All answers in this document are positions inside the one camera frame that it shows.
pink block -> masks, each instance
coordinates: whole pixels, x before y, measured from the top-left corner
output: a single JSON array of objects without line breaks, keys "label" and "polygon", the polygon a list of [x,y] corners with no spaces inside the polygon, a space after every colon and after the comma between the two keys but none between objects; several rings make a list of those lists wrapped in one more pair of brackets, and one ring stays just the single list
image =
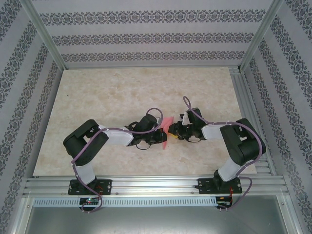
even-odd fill
[{"label": "pink block", "polygon": [[[169,129],[169,126],[173,123],[174,121],[174,117],[165,117],[163,120],[162,120],[162,123],[160,125],[161,128],[164,129],[164,132],[167,134],[167,138],[168,138],[168,129]],[[162,143],[162,149],[164,150],[166,148],[166,145],[167,145],[167,142],[163,142]]]}]

patterned wallpaper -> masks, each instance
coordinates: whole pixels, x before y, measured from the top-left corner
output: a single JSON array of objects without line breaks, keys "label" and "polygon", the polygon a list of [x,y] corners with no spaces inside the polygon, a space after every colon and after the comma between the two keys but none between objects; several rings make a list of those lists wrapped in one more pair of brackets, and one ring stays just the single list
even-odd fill
[{"label": "patterned wallpaper", "polygon": [[61,71],[18,0],[0,2],[0,234],[32,176]]},{"label": "patterned wallpaper", "polygon": [[284,1],[245,71],[304,233],[312,233],[311,17],[308,0]]},{"label": "patterned wallpaper", "polygon": [[69,68],[239,65],[272,0],[34,0]]}]

black mounting plate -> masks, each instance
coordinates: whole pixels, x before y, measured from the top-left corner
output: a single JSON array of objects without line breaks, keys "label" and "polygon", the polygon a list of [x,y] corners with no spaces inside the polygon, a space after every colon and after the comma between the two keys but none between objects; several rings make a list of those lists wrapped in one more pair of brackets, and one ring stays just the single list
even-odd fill
[{"label": "black mounting plate", "polygon": [[195,188],[199,190],[199,194],[229,194],[231,188],[233,194],[241,194],[243,192],[239,178],[224,182],[220,190],[215,186],[213,178],[203,178],[197,181],[198,186],[195,186]]},{"label": "black mounting plate", "polygon": [[[100,195],[110,195],[112,180],[97,179],[92,189]],[[94,193],[86,189],[77,179],[72,179],[69,183],[68,195],[94,195]]]}]

marble floor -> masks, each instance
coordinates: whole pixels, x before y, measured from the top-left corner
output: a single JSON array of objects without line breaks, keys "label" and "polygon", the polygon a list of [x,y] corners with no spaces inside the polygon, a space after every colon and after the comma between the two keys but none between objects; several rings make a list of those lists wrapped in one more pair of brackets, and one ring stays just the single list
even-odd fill
[{"label": "marble floor", "polygon": [[[65,70],[34,176],[74,175],[62,142],[86,120],[121,127],[157,107],[176,122],[187,110],[184,95],[209,121],[241,118],[227,67]],[[188,143],[169,136],[165,150],[161,144],[146,151],[104,146],[92,163],[98,176],[209,175],[228,157],[223,140]],[[254,165],[244,173],[256,173]]]}]

purple cable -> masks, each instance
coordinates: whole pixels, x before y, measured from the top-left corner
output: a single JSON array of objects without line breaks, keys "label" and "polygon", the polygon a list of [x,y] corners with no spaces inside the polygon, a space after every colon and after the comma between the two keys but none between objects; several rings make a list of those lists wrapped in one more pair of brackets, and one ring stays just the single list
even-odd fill
[{"label": "purple cable", "polygon": [[[235,124],[235,125],[238,125],[238,126],[240,126],[240,127],[242,127],[242,128],[245,128],[247,131],[249,131],[251,134],[253,134],[253,136],[255,137],[255,139],[257,140],[257,142],[258,142],[258,144],[259,144],[259,155],[258,155],[258,157],[257,157],[254,161],[252,161],[252,162],[250,162],[250,163],[246,163],[246,165],[245,165],[243,168],[241,168],[241,169],[236,173],[236,176],[239,176],[239,174],[240,174],[245,168],[247,168],[248,166],[250,166],[250,165],[256,163],[256,162],[260,159],[260,157],[261,157],[261,155],[262,155],[262,144],[261,144],[261,140],[260,140],[260,138],[258,137],[258,135],[257,135],[252,129],[250,129],[248,126],[246,126],[246,125],[244,125],[244,124],[237,123],[237,122],[230,122],[230,121],[227,121],[227,122],[209,122],[209,121],[205,120],[204,118],[202,118],[200,115],[198,115],[194,110],[191,109],[191,102],[190,102],[190,100],[188,99],[187,96],[183,96],[183,101],[184,101],[185,105],[189,108],[189,111],[191,111],[194,115],[196,115],[199,119],[201,119],[202,121],[204,121],[204,122],[207,123],[207,124],[214,124],[214,125]],[[244,176],[244,177],[240,176],[240,178],[241,178],[241,179],[249,179],[249,180],[250,180],[250,185],[249,185],[249,187],[247,188],[247,190],[245,191],[245,193],[244,193],[244,194],[240,197],[240,199],[239,199],[235,204],[233,204],[231,207],[226,208],[226,207],[221,206],[221,205],[219,205],[219,206],[224,207],[226,210],[230,210],[230,209],[232,209],[233,207],[235,207],[239,202],[241,202],[241,200],[246,196],[246,194],[249,192],[250,188],[251,188],[252,185],[253,185],[253,181],[252,181],[251,178],[246,177],[246,176]]]},{"label": "purple cable", "polygon": [[[76,168],[75,168],[75,162],[76,162],[76,161],[78,160],[78,158],[83,154],[83,152],[89,147],[89,145],[91,144],[91,142],[92,142],[101,132],[104,132],[104,131],[106,131],[106,130],[118,130],[118,131],[123,131],[123,132],[125,132],[125,133],[132,133],[132,134],[147,134],[147,133],[151,133],[151,132],[155,131],[156,129],[158,129],[158,128],[160,127],[160,125],[161,125],[161,123],[162,123],[162,120],[163,120],[163,117],[164,117],[164,116],[163,116],[163,113],[162,113],[162,111],[161,111],[160,109],[158,109],[158,108],[156,108],[156,107],[153,107],[153,108],[149,109],[149,110],[146,112],[146,114],[148,114],[151,110],[157,110],[157,111],[160,112],[160,121],[159,121],[159,124],[158,124],[155,128],[153,128],[153,129],[151,129],[151,130],[148,130],[148,131],[144,131],[144,132],[135,132],[135,131],[130,131],[130,130],[124,130],[124,129],[122,129],[122,128],[103,128],[103,129],[99,130],[98,132],[96,132],[96,133],[93,135],[93,137],[90,138],[90,140],[88,141],[88,143],[82,148],[82,150],[77,154],[77,156],[71,161],[72,166],[73,166],[73,169],[74,169],[74,172],[75,172],[75,176],[76,176],[77,180],[78,180],[86,189],[88,189],[89,191],[91,191],[91,192],[93,192],[95,195],[97,195],[98,198],[99,198],[100,201],[101,201],[101,202],[100,202],[100,205],[99,205],[98,207],[94,208],[94,209],[91,210],[91,211],[87,211],[88,214],[89,214],[89,213],[93,213],[93,212],[99,210],[99,209],[102,207],[102,205],[103,205],[103,199],[102,199],[102,196],[101,196],[99,193],[97,193],[96,191],[94,191],[93,189],[91,189],[90,187],[88,187],[88,186],[82,181],[82,179],[79,177],[79,175],[78,175],[78,173],[77,173],[77,170],[76,170]],[[81,207],[81,210],[82,210],[83,213],[85,212],[85,210],[83,209],[83,206],[84,206],[84,205],[85,205],[85,204],[83,204],[82,207]]]}]

